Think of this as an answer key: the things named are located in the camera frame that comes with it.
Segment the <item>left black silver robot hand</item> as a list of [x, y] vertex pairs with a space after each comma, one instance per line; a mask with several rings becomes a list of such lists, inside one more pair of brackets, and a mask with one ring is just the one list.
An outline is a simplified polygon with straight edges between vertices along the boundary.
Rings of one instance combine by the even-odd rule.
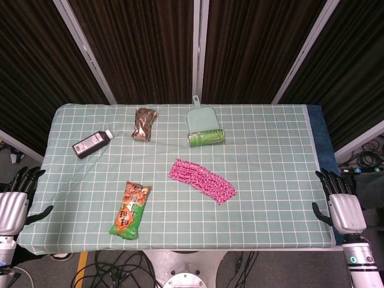
[[16, 236], [26, 225], [46, 218], [53, 206], [39, 214], [29, 216], [38, 179], [43, 176], [40, 167], [21, 168], [14, 178], [0, 187], [0, 236]]

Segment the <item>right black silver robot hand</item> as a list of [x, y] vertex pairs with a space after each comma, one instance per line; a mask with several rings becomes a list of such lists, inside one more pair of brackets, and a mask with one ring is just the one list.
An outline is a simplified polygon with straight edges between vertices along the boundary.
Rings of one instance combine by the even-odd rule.
[[317, 203], [312, 203], [316, 218], [341, 235], [360, 234], [366, 222], [357, 196], [352, 187], [340, 176], [326, 169], [316, 172], [320, 179], [329, 209], [329, 216], [321, 213]]

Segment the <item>pink patterned cloth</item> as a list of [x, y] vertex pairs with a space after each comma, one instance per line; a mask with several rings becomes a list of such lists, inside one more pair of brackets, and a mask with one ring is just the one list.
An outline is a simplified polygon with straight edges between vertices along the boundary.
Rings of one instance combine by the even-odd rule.
[[169, 178], [192, 186], [218, 205], [236, 196], [236, 190], [229, 181], [199, 164], [179, 158], [175, 160]]

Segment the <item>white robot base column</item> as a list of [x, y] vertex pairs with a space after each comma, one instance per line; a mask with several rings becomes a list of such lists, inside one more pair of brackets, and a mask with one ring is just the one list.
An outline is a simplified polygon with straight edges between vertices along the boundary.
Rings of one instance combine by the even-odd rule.
[[217, 272], [226, 250], [145, 250], [163, 288], [217, 288]]

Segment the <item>black power strip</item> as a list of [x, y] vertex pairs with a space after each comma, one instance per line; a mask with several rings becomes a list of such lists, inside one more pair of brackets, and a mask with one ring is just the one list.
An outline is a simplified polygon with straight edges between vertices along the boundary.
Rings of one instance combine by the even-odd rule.
[[375, 172], [381, 172], [384, 171], [384, 167], [340, 167], [339, 168], [340, 173], [345, 174], [362, 174], [362, 173], [375, 173]]

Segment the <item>blue table pad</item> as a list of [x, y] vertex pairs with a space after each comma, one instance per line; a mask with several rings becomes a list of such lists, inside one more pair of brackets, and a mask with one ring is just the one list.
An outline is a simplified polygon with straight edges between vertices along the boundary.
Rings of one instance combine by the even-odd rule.
[[[340, 175], [338, 172], [337, 162], [334, 155], [334, 149], [331, 143], [331, 138], [326, 126], [326, 121], [323, 116], [322, 108], [318, 105], [306, 104], [305, 108], [305, 120], [309, 127], [310, 139], [313, 143], [315, 162], [319, 172], [321, 169], [325, 169], [329, 172], [335, 172], [337, 175]], [[315, 200], [319, 206], [319, 212], [321, 212], [325, 217], [331, 217], [327, 194], [324, 192], [323, 185], [320, 179], [317, 177], [315, 172], [311, 172], [316, 179], [316, 184], [319, 185], [320, 192], [320, 202]], [[326, 228], [326, 231], [329, 232], [331, 238], [331, 246], [327, 248], [333, 248], [341, 245], [343, 236], [340, 235], [334, 227], [329, 226], [327, 223], [320, 221], [321, 226]]]

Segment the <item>dark bottle with white cap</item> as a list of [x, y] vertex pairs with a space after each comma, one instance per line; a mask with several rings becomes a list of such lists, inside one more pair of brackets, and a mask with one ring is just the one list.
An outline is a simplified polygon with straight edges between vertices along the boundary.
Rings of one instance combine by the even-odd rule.
[[72, 146], [73, 151], [79, 159], [83, 159], [109, 144], [113, 139], [110, 130], [98, 131], [89, 137], [77, 142]]

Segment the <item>green orange snack bag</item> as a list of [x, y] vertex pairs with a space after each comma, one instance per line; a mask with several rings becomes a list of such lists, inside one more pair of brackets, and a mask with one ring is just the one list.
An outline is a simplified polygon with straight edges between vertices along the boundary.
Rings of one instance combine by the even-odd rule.
[[133, 182], [126, 183], [122, 205], [109, 230], [111, 235], [117, 235], [127, 240], [135, 240], [139, 237], [140, 222], [151, 190], [150, 186], [142, 186]]

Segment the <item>dark brown ribbed partition panel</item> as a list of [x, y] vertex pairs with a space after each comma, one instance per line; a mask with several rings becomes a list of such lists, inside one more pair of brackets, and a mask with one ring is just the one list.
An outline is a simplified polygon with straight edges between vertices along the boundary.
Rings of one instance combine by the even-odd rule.
[[118, 104], [189, 104], [193, 0], [68, 0]]
[[44, 155], [56, 110], [107, 104], [52, 0], [0, 0], [0, 130]]
[[209, 0], [202, 100], [272, 102], [326, 0]]
[[384, 120], [384, 0], [340, 0], [280, 103], [320, 105], [335, 151]]

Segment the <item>brown foil snack pack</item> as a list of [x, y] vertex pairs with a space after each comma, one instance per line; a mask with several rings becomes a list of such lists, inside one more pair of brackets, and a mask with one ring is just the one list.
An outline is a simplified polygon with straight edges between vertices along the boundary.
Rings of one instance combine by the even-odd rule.
[[154, 109], [139, 108], [136, 110], [134, 131], [131, 135], [133, 139], [148, 142], [151, 137], [152, 125], [157, 117]]

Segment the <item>green drink can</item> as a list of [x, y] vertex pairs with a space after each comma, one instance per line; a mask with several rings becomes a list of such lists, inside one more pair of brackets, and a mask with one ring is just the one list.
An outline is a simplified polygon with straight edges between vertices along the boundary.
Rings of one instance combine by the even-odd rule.
[[213, 145], [217, 143], [224, 143], [225, 134], [222, 129], [200, 131], [189, 133], [187, 141], [190, 147]]

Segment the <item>green white grid tablecloth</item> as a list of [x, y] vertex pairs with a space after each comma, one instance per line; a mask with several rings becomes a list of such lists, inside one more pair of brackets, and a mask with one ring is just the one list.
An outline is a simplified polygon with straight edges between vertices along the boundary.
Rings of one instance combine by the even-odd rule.
[[[190, 104], [152, 105], [148, 142], [131, 137], [136, 106], [65, 104], [55, 113], [31, 213], [18, 243], [34, 254], [103, 249], [202, 250], [327, 248], [329, 232], [311, 204], [320, 202], [304, 105], [214, 105], [225, 133], [220, 145], [190, 147]], [[106, 146], [79, 159], [72, 146], [110, 130]], [[222, 205], [169, 178], [176, 159], [229, 181], [236, 196]], [[127, 182], [150, 186], [139, 237], [109, 233]]]

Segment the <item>mint green plastic dustpan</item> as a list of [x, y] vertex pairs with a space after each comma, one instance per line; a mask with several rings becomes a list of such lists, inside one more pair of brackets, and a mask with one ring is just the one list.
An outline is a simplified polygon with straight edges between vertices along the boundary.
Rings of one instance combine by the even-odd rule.
[[192, 97], [194, 108], [187, 113], [187, 128], [190, 134], [219, 129], [217, 116], [210, 107], [203, 107], [197, 95]]

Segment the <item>grey metal partition post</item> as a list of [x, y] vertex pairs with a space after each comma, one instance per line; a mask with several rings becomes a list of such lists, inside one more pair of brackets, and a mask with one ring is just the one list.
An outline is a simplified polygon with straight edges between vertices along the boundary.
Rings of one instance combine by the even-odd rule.
[[369, 140], [376, 138], [378, 135], [384, 133], [384, 120], [380, 121], [377, 125], [373, 126], [348, 144], [344, 145], [342, 148], [337, 150], [334, 155], [335, 159], [339, 162], [344, 157], [348, 155], [348, 153], [354, 151], [359, 146], [362, 146], [364, 143], [367, 143]]
[[87, 63], [92, 75], [102, 90], [109, 104], [117, 104], [115, 96], [102, 72], [102, 69], [91, 49], [88, 39], [69, 3], [68, 0], [52, 0], [57, 11], [67, 26], [73, 40], [78, 46], [85, 62]]
[[271, 101], [271, 104], [278, 104], [281, 98], [283, 97], [284, 93], [288, 89], [289, 85], [291, 84], [292, 80], [295, 78], [297, 72], [299, 71], [300, 67], [304, 63], [306, 57], [308, 56], [310, 50], [312, 49], [313, 45], [315, 44], [316, 40], [318, 39], [320, 33], [323, 31], [325, 25], [327, 24], [328, 20], [334, 13], [335, 9], [339, 5], [340, 0], [326, 0], [322, 10], [320, 11], [316, 21], [314, 22], [312, 28], [310, 29], [310, 32], [305, 39], [295, 61], [293, 62], [289, 72], [287, 73], [286, 77], [284, 78], [279, 90], [277, 91], [275, 97]]
[[210, 0], [193, 1], [192, 96], [202, 101]]
[[23, 152], [27, 156], [33, 158], [40, 164], [43, 162], [44, 157], [41, 154], [37, 153], [30, 147], [26, 146], [25, 144], [18, 141], [16, 138], [12, 137], [11, 135], [7, 134], [2, 130], [0, 130], [0, 139], [3, 140], [5, 143], [11, 145], [12, 147], [16, 148], [17, 150]]

